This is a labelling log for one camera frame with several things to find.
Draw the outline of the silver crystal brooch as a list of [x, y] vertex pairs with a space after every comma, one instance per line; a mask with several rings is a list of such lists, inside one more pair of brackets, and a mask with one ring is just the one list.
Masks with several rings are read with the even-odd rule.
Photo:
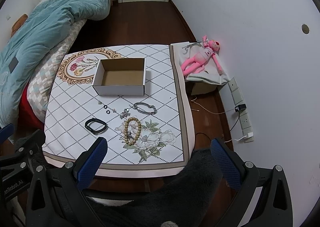
[[121, 119], [125, 119], [125, 118], [127, 118], [127, 117], [129, 117], [131, 114], [130, 114], [130, 109], [129, 108], [125, 108], [124, 110], [123, 110], [123, 112], [120, 114], [120, 118]]

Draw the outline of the white cloth on box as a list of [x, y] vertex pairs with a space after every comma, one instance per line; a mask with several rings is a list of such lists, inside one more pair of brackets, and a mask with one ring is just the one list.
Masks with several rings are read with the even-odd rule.
[[190, 47], [187, 47], [190, 42], [181, 42], [174, 43], [169, 45], [169, 53], [170, 53], [170, 61], [172, 67], [177, 71], [179, 79], [185, 79], [185, 81], [192, 82], [204, 82], [212, 85], [224, 85], [227, 83], [230, 78], [226, 72], [226, 69], [223, 67], [222, 61], [218, 55], [216, 55], [216, 59], [218, 63], [221, 65], [221, 69], [223, 73], [220, 75], [217, 70], [217, 66], [211, 57], [205, 64], [204, 70], [199, 73], [192, 72], [190, 75], [183, 75], [183, 71], [181, 69], [181, 65], [184, 61], [189, 59], [190, 57], [195, 56], [198, 52], [200, 52], [203, 47], [201, 44], [196, 44]]

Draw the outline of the white power strip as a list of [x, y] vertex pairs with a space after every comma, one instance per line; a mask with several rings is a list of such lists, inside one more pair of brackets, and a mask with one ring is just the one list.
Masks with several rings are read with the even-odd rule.
[[236, 78], [233, 77], [228, 82], [229, 89], [232, 94], [232, 99], [235, 104], [235, 112], [238, 115], [237, 122], [240, 123], [240, 127], [242, 130], [243, 136], [241, 137], [240, 141], [243, 141], [244, 143], [249, 143], [254, 141], [254, 133], [253, 133], [253, 127], [251, 124], [251, 120], [249, 118], [247, 105], [244, 101], [244, 97], [242, 95], [242, 92], [240, 90], [240, 87], [236, 81]]

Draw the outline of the red bed skirt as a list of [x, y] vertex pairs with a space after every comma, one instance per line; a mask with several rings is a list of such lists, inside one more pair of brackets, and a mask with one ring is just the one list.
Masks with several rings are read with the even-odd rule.
[[28, 84], [25, 86], [19, 105], [19, 120], [20, 124], [27, 129], [44, 130], [44, 123], [41, 122], [34, 114], [31, 105], [27, 100]]

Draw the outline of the white cardboard box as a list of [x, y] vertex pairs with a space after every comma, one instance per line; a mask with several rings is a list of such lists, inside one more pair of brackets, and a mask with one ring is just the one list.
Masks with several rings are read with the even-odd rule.
[[92, 87], [99, 96], [143, 96], [145, 81], [144, 58], [101, 59]]

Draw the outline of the black charger plug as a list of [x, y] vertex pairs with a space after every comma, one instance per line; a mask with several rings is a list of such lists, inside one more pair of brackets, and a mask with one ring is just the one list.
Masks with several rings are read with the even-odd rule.
[[239, 104], [234, 108], [235, 112], [238, 112], [238, 113], [240, 113], [241, 111], [243, 111], [245, 109], [246, 109], [246, 104]]

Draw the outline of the floral patterned tablecloth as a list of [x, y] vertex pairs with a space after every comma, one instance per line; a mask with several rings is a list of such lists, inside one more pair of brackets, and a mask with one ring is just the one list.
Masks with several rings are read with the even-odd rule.
[[[145, 59], [143, 96], [99, 96], [93, 89], [99, 61], [120, 57]], [[121, 119], [125, 108], [131, 115]], [[108, 151], [98, 176], [153, 178], [180, 172], [191, 157], [195, 132], [184, 79], [172, 67], [169, 46], [120, 45], [66, 55], [53, 82], [44, 132], [43, 153], [55, 166], [75, 161], [103, 137]]]

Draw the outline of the teal blue duvet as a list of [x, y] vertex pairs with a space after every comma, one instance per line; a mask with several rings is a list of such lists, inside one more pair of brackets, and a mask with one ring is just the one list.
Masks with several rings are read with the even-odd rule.
[[71, 25], [102, 20], [110, 0], [48, 0], [33, 10], [1, 51], [1, 127], [15, 124], [24, 87], [43, 57], [64, 40]]

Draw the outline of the checkered bed sheet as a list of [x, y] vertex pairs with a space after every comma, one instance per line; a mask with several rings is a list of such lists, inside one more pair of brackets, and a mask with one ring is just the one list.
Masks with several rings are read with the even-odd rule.
[[35, 68], [27, 87], [27, 101], [37, 119], [44, 122], [50, 91], [56, 78], [57, 70], [76, 40], [86, 20], [74, 22], [67, 32], [67, 37], [54, 46]]

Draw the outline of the pink panther plush toy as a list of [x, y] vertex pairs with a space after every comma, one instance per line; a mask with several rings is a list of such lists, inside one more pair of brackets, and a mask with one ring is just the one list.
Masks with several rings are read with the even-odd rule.
[[185, 60], [181, 64], [181, 70], [184, 76], [188, 76], [192, 73], [199, 73], [204, 70], [205, 65], [212, 58], [219, 75], [223, 74], [221, 64], [217, 59], [217, 54], [220, 51], [220, 43], [215, 40], [207, 39], [207, 36], [202, 37], [202, 48], [193, 57]]

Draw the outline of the brown plush toy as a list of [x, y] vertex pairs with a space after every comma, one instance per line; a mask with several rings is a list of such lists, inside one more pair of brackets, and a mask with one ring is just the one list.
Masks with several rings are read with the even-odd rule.
[[19, 30], [19, 28], [25, 23], [25, 21], [27, 20], [28, 15], [27, 14], [23, 14], [22, 16], [20, 16], [20, 18], [17, 19], [17, 21], [13, 24], [12, 28], [11, 28], [11, 37], [13, 37], [13, 35]]

